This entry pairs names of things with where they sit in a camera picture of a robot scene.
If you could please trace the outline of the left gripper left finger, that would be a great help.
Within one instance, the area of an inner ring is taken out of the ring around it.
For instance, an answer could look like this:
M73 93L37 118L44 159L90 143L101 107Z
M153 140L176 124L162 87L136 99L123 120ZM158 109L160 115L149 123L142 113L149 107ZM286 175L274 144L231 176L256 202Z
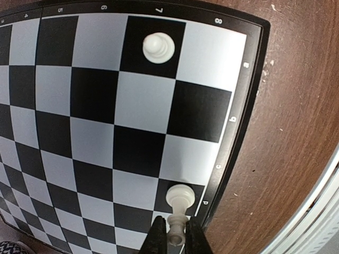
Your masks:
M157 216L139 250L139 254L167 254L166 221Z

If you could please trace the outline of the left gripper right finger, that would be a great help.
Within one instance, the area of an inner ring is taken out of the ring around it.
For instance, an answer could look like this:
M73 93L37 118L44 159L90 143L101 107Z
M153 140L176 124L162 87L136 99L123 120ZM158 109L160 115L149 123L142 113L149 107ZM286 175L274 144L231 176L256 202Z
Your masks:
M213 254L204 231L195 216L192 216L189 221L186 222L185 253Z

